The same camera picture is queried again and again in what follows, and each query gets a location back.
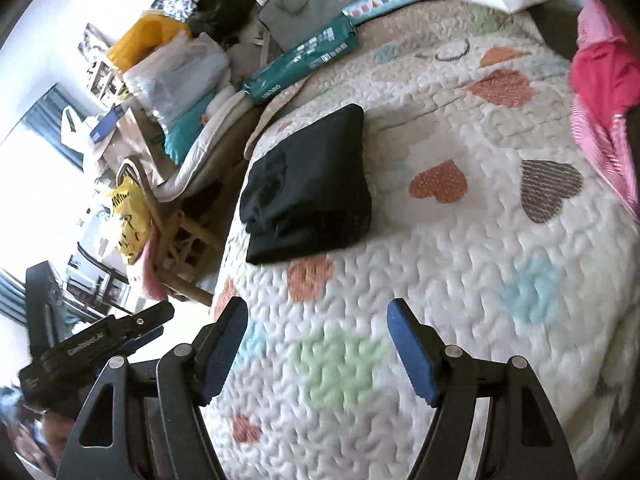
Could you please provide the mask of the light blue shapes toy box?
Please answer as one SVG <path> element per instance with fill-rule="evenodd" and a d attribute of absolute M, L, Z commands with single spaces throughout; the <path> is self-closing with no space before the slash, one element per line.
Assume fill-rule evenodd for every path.
<path fill-rule="evenodd" d="M 342 13 L 352 26 L 358 26 L 420 1 L 422 0 L 357 0 L 345 6 Z"/>

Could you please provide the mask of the white shelf unit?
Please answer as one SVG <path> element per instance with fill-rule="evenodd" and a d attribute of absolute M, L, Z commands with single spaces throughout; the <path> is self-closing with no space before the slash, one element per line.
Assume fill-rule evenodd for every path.
<path fill-rule="evenodd" d="M 106 108 L 124 102 L 129 91 L 122 73 L 105 56 L 96 58 L 88 68 L 87 88 L 89 92 Z"/>

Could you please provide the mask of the yellow printed plastic bag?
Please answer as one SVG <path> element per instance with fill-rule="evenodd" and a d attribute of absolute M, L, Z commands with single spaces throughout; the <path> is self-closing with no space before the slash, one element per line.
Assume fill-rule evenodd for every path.
<path fill-rule="evenodd" d="M 152 219 L 142 189 L 126 176 L 110 194 L 112 216 L 120 224 L 117 247 L 130 266 L 141 256 L 152 231 Z"/>

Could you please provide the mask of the blue small box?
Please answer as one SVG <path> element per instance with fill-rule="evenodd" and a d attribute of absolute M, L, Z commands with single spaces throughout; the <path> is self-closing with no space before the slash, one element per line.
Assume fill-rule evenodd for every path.
<path fill-rule="evenodd" d="M 94 144 L 99 144 L 104 141 L 115 130 L 117 122 L 124 115 L 125 111 L 122 108 L 122 104 L 113 105 L 110 111 L 105 114 L 91 130 L 91 141 Z"/>

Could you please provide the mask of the clear plastic bag of clothes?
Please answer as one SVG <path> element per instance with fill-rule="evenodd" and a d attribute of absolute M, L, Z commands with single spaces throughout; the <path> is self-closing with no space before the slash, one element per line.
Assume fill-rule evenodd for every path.
<path fill-rule="evenodd" d="M 148 115 L 168 132 L 228 72 L 224 49 L 206 34 L 175 38 L 124 73 L 128 90 Z"/>

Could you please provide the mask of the white folded duvet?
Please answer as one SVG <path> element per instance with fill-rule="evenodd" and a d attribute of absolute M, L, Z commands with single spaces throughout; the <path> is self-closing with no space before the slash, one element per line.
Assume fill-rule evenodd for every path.
<path fill-rule="evenodd" d="M 186 159 L 167 181 L 154 188 L 160 203 L 184 200 L 220 180 L 244 159 L 244 148 L 262 110 L 227 84 L 207 105 L 210 115 Z"/>

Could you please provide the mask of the pink red clothing pile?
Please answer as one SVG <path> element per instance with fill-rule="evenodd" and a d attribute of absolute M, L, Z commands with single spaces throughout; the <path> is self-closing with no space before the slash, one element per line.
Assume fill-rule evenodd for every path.
<path fill-rule="evenodd" d="M 577 52 L 570 63 L 575 99 L 570 128 L 576 143 L 634 220 L 638 177 L 627 136 L 627 113 L 639 104 L 639 60 L 600 0 L 577 18 Z"/>

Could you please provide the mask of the wooden chair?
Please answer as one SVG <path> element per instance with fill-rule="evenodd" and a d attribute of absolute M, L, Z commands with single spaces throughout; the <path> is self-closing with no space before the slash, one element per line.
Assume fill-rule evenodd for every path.
<path fill-rule="evenodd" d="M 213 256 L 224 251 L 224 242 L 201 223 L 187 216 L 180 206 L 159 203 L 148 177 L 134 156 L 127 157 L 122 162 L 116 182 L 122 183 L 126 176 L 134 179 L 142 189 L 151 214 L 152 231 L 157 230 L 155 271 L 165 285 L 168 297 L 195 301 L 205 307 L 211 306 L 214 296 L 200 286 L 200 281 Z M 132 282 L 142 292 L 141 256 L 129 270 L 132 272 Z"/>

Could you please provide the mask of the blue curtain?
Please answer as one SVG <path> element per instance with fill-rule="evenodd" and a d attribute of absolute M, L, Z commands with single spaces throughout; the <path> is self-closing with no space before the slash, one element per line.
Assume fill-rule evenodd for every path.
<path fill-rule="evenodd" d="M 62 142 L 63 110 L 75 105 L 70 95 L 59 84 L 54 84 L 30 107 L 17 125 L 43 138 L 66 162 L 81 169 L 84 156 Z M 24 278 L 17 278 L 4 266 L 1 267 L 1 315 L 19 326 L 27 325 Z"/>

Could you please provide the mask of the black pants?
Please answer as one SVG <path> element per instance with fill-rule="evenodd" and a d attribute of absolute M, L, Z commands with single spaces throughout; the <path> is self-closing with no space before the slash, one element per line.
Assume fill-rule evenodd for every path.
<path fill-rule="evenodd" d="M 369 232 L 364 111 L 348 104 L 293 133 L 254 163 L 240 199 L 246 261 L 288 261 L 355 244 Z"/>

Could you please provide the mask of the teal folded cloth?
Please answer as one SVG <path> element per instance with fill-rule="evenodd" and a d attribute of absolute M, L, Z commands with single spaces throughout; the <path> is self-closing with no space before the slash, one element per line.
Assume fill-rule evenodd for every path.
<path fill-rule="evenodd" d="M 216 94 L 216 91 L 212 91 L 203 96 L 165 134 L 164 151 L 175 165 L 181 166 L 186 160 L 191 146 L 206 125 L 206 108 Z"/>

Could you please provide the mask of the yellow fabric bag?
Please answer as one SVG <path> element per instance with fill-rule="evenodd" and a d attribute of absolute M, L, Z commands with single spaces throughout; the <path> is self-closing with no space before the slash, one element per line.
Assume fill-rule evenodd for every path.
<path fill-rule="evenodd" d="M 126 73 L 183 32 L 191 36 L 191 29 L 186 23 L 149 10 L 108 50 L 106 56 L 121 73 Z"/>

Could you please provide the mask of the teal long cardboard box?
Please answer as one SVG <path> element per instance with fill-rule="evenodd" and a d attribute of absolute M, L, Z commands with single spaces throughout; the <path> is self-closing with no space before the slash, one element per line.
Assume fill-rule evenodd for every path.
<path fill-rule="evenodd" d="M 346 16 L 330 21 L 320 32 L 251 76 L 243 84 L 244 92 L 255 104 L 276 96 L 321 66 L 330 64 L 359 48 L 356 27 Z"/>

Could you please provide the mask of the white plastic bag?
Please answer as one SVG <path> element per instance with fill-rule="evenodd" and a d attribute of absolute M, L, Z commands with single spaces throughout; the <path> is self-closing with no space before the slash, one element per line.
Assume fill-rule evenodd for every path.
<path fill-rule="evenodd" d="M 61 142 L 75 152 L 91 153 L 94 147 L 91 133 L 95 125 L 93 117 L 81 119 L 72 106 L 66 106 L 61 116 Z"/>

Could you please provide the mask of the pink cloth on chair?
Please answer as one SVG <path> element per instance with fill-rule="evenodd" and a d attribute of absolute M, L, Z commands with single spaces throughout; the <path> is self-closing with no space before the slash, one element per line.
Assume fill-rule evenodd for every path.
<path fill-rule="evenodd" d="M 141 255 L 141 288 L 143 295 L 151 300 L 164 301 L 168 298 L 167 289 L 155 271 L 155 256 L 158 234 L 153 230 Z"/>

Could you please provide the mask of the brown paper bag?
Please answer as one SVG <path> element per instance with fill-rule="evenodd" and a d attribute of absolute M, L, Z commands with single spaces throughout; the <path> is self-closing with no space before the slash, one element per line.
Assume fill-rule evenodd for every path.
<path fill-rule="evenodd" d="M 165 135 L 160 125 L 144 110 L 130 107 L 116 122 L 116 129 L 102 157 L 116 174 L 122 162 L 134 156 L 143 168 L 152 188 L 167 181 L 177 166 L 164 150 Z"/>

